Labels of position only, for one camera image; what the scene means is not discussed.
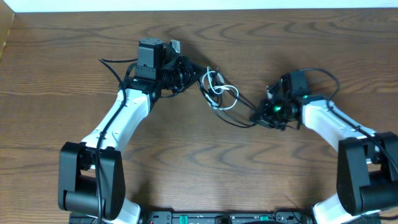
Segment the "robotic arm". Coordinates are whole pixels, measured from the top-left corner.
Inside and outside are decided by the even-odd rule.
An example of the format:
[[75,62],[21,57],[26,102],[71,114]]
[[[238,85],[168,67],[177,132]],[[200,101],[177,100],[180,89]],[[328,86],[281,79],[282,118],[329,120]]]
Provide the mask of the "robotic arm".
[[[130,77],[134,67],[135,74]],[[336,108],[330,99],[311,94],[304,74],[306,70],[282,76],[268,89],[268,99],[261,101],[250,120],[281,130],[288,127],[289,122],[296,121],[297,129],[304,125],[314,130],[338,152],[337,193],[314,205],[310,212],[279,212],[278,216],[278,210],[261,214],[144,213],[140,206],[125,198],[121,157],[137,125],[161,97],[161,90],[171,90],[171,96],[176,96],[208,72],[205,67],[180,55],[178,41],[166,44],[153,38],[140,40],[137,63],[127,70],[116,101],[102,122],[80,143],[67,142],[62,147],[58,206],[62,210],[88,215],[88,219],[87,216],[71,216],[70,223],[90,223],[92,217],[98,216],[96,178],[81,173],[88,169],[99,170],[97,178],[101,179],[106,223],[236,224],[266,222],[269,218],[279,223],[354,223],[363,219],[363,214],[397,206],[398,173],[394,163],[398,163],[398,137],[362,127]],[[124,107],[114,117],[122,102],[125,102]],[[98,167],[95,167],[95,156],[99,156]],[[371,162],[381,164],[381,170],[369,173],[367,164]]]

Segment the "green light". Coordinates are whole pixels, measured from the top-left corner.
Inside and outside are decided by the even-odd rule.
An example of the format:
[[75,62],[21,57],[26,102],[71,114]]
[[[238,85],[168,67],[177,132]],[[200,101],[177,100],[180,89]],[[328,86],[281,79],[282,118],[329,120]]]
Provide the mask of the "green light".
[[274,107],[274,111],[275,111],[275,112],[278,112],[278,111],[280,111],[280,109],[282,109],[282,107],[281,107],[281,106],[275,106],[275,107]]

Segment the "wooden surface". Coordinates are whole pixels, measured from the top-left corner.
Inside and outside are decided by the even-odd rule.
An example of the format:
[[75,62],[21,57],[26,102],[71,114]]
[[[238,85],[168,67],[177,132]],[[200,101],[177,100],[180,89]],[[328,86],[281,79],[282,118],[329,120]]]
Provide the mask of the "wooden surface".
[[14,12],[3,0],[0,0],[0,60],[3,48],[6,46],[7,37],[10,33],[13,19]]
[[[68,212],[57,205],[59,150],[89,134],[115,100],[118,83],[97,58],[134,58],[141,37],[181,40],[185,55],[219,68],[256,104],[286,72],[325,68],[342,82],[335,98],[341,110],[398,133],[397,15],[396,9],[18,14],[0,64],[0,222],[67,222]],[[123,73],[126,66],[115,67]],[[334,89],[322,74],[308,79],[314,92]],[[321,137],[305,128],[229,126],[196,86],[159,100],[123,159],[127,197],[162,208],[305,208],[335,193],[336,152]]]

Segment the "green tape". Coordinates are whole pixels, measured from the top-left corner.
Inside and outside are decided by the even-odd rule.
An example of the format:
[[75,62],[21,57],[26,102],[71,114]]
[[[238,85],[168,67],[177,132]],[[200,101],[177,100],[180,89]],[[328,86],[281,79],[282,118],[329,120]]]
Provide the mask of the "green tape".
[[180,216],[180,224],[188,224],[188,215],[181,215]]

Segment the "white background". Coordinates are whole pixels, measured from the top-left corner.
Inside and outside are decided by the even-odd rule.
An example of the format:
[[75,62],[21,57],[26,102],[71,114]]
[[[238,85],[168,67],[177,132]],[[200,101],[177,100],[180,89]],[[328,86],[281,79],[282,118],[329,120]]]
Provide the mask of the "white background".
[[4,0],[14,12],[398,7],[398,0]]

